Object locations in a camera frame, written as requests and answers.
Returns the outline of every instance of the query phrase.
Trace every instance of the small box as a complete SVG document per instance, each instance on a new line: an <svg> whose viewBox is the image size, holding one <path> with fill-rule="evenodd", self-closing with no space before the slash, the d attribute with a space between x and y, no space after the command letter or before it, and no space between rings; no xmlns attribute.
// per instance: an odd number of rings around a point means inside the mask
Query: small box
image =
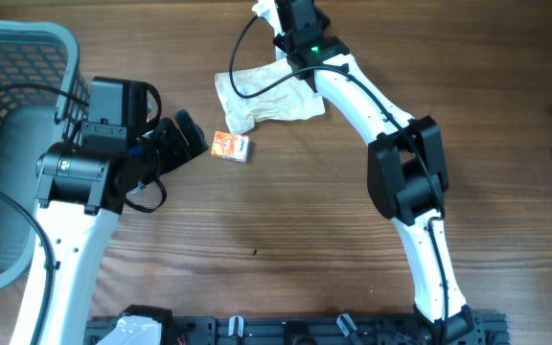
<svg viewBox="0 0 552 345"><path fill-rule="evenodd" d="M246 162L249 148L250 140L247 136L217 131L210 154L236 162Z"/></svg>

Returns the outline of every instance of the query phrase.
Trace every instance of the wooden table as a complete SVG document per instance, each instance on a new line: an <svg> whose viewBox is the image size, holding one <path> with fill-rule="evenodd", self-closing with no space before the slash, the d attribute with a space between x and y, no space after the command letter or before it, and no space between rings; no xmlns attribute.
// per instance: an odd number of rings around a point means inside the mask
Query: wooden table
<svg viewBox="0 0 552 345"><path fill-rule="evenodd" d="M506 312L514 344L552 344L552 1L320 6L367 76L441 127L448 244L469 305ZM212 141L227 129L214 75L250 7L0 8L0 18L64 25L86 77L150 81L165 115L189 109ZM236 67L273 58L271 29L259 24ZM402 243L367 195L366 149L327 108L304 122L258 124L249 163L204 154L163 178L170 198L159 212L125 211L91 314L132 303L218 317L412 311ZM139 197L157 199L156 190ZM0 344L24 286L0 291Z"/></svg>

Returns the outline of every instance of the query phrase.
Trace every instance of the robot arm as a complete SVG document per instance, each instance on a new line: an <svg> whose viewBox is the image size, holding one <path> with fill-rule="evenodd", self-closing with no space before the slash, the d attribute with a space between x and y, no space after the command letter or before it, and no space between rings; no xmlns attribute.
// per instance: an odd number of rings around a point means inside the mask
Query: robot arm
<svg viewBox="0 0 552 345"><path fill-rule="evenodd" d="M147 92L159 106L148 122ZM80 144L56 143L40 158L35 217L54 248L56 270L39 344L82 344L97 273L123 205L152 211L126 200L127 193L153 181L162 187L159 175L208 149L203 132L186 111L174 117L177 126L159 119L159 114L160 100L152 85L95 78L88 119L79 124ZM165 197L162 189L162 202ZM40 246L35 245L11 339L14 345L30 344L38 323L46 282ZM114 337L140 337L137 343L151 344L142 340L158 338L159 327L146 326L131 334L129 326Z"/></svg>
<svg viewBox="0 0 552 345"><path fill-rule="evenodd" d="M417 164L423 159L430 178L438 186L438 195L442 196L449 179L435 122L429 117L415 120L391 103L363 75L344 43L337 37L323 36L330 19L311 0L259 0L253 11L273 27L274 44L287 55L293 72L334 66L348 70L365 86L366 90L362 90L347 77L321 69L297 76L333 103L368 145L368 191L377 209L392 219L402 238L415 285L415 312L426 326L426 340L439 342L443 329L447 330L442 338L446 342L468 333L472 329L472 313L454 277L444 221L434 205L428 177ZM368 91L382 104L382 111ZM402 163L400 152L410 150L404 139L414 142L421 156ZM428 228L433 229L434 239ZM446 293L440 260L447 280Z"/></svg>
<svg viewBox="0 0 552 345"><path fill-rule="evenodd" d="M382 104L393 114L400 126L407 127L408 122L414 118L397 108L372 84L359 69L355 58L348 54L338 55L324 61L327 65L349 65L349 73L363 82ZM397 130L386 121L376 104L357 85L346 81L346 77L329 71L316 71L314 75L316 90L334 104L359 132L366 145L376 141L379 134L393 134ZM393 218L403 247L410 263L410 270L415 285L415 303L421 314L428 320L444 319L444 294L440 271L436 262L431 239L426 231L427 221L437 217L438 211L431 209L418 215L414 224L406 225L404 222ZM436 241L442 257L445 273L448 280L449 311L448 316L453 316L466 305L466 299L459 290L452 271L449 258L449 250L444 234L444 222L434 222Z"/></svg>

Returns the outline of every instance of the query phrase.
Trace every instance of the crumpled plastic bag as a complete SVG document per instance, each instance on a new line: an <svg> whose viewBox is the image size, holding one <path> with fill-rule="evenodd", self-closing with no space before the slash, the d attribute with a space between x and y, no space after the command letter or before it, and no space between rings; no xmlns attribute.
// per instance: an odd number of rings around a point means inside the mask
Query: crumpled plastic bag
<svg viewBox="0 0 552 345"><path fill-rule="evenodd" d="M266 66L234 72L234 83L243 94L257 92L291 73L286 58ZM290 78L258 97L245 100L234 92L228 73L215 75L218 97L225 110L229 132L244 134L263 120L307 120L325 113L323 98L303 80Z"/></svg>

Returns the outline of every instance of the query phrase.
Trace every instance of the gray basket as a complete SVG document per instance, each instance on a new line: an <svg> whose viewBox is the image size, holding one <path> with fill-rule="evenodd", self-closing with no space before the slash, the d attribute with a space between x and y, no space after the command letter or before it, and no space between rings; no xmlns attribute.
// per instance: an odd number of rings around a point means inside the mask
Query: gray basket
<svg viewBox="0 0 552 345"><path fill-rule="evenodd" d="M0 21L0 86L36 82L88 100L79 62L78 42L65 28ZM86 111L46 91L0 93L0 190L35 211L37 159L52 144L65 140L74 123L86 118ZM0 288L26 272L34 246L31 226L0 200Z"/></svg>

